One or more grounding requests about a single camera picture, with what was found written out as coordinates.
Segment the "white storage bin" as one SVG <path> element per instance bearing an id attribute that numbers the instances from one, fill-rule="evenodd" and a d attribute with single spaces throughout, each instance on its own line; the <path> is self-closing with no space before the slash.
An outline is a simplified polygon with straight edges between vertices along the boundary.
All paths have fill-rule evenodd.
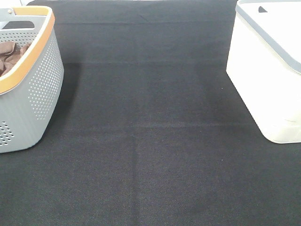
<path id="1" fill-rule="evenodd" d="M 226 72 L 269 141 L 300 142 L 300 1 L 239 0 Z"/>

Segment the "grey perforated laundry basket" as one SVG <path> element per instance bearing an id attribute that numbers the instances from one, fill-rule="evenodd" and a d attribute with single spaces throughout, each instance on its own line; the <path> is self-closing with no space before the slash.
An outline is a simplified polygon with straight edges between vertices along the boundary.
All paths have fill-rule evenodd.
<path id="1" fill-rule="evenodd" d="M 0 151 L 8 153 L 30 148 L 42 138 L 60 95 L 64 68 L 50 7 L 3 8 L 0 20 L 33 24 L 0 31 L 1 42 L 28 45 L 0 78 Z"/>

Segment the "brown towels in basket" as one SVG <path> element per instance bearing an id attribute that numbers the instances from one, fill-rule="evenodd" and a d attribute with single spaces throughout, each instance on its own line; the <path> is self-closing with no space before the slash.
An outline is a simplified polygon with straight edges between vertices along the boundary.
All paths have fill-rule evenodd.
<path id="1" fill-rule="evenodd" d="M 20 47 L 16 42 L 6 41 L 0 43 L 0 75 L 8 73 L 12 67 L 25 54 L 31 43 Z"/>

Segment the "black table cloth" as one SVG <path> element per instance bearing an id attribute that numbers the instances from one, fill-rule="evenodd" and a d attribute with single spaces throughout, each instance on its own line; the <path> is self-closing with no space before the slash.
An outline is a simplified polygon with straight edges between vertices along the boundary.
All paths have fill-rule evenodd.
<path id="1" fill-rule="evenodd" d="M 0 157 L 3 226 L 298 226 L 301 146 L 259 131 L 225 68 L 234 0 L 35 0 L 60 97 Z"/>

